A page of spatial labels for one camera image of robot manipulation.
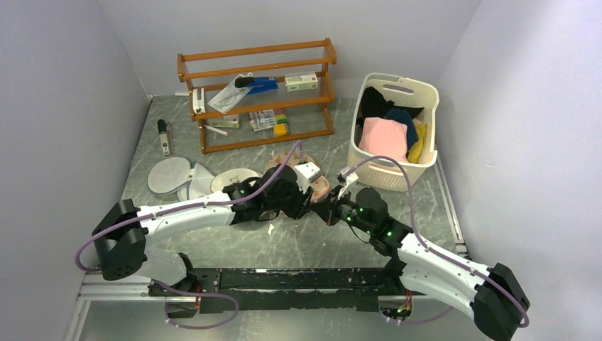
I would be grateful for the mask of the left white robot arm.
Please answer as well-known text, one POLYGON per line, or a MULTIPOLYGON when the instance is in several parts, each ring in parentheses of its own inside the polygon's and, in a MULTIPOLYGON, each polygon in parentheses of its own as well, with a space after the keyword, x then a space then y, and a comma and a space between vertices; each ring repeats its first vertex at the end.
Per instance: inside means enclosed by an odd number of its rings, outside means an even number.
POLYGON ((144 276, 185 296, 197 284, 192 263, 183 253, 157 249, 159 241, 205 227, 268 221, 279 214, 298 220, 310 211, 311 184, 321 174, 313 163, 281 164, 261 178, 178 204, 136 207, 130 199, 121 200, 92 233, 102 277, 144 276))

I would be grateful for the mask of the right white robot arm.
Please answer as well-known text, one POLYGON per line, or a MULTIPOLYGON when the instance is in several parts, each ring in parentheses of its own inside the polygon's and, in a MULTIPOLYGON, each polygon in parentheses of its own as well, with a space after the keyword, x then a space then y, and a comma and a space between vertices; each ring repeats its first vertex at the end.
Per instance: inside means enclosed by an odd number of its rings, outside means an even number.
POLYGON ((530 302, 509 267, 479 264, 419 237, 389 214, 376 190, 342 197, 333 190, 311 208, 329 226, 344 222, 365 232, 369 244, 389 257, 383 275, 389 293, 408 289, 435 298, 471 318, 491 340, 511 340, 523 327, 530 302))

